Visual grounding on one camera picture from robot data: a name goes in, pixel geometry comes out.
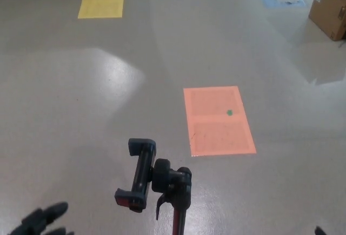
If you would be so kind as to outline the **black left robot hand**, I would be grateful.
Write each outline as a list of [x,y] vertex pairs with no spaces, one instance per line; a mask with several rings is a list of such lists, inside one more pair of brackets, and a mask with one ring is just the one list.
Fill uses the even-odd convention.
[[42,234],[47,226],[59,219],[67,210],[67,202],[55,203],[46,209],[37,208],[22,219],[21,224],[10,234]]

